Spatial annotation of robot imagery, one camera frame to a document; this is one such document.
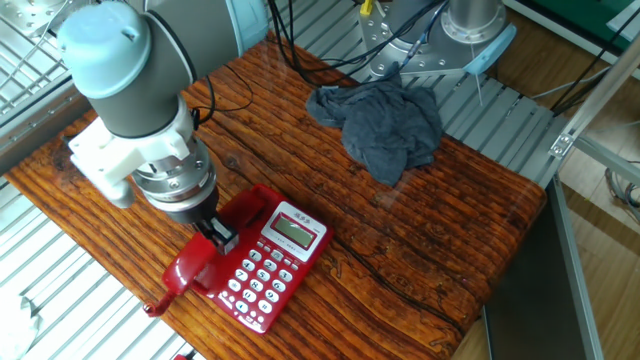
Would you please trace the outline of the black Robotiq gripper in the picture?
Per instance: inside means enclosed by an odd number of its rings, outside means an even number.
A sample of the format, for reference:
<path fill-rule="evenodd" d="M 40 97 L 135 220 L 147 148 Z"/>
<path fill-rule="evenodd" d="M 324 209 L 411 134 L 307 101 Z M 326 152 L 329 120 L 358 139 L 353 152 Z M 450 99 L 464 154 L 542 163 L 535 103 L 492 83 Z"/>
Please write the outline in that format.
<path fill-rule="evenodd" d="M 219 217 L 214 217 L 217 214 L 218 200 L 219 191 L 215 188 L 199 204 L 186 210 L 166 211 L 166 214 L 178 223 L 193 224 L 197 232 L 214 242 L 221 255 L 227 255 L 238 245 L 239 233 Z"/>

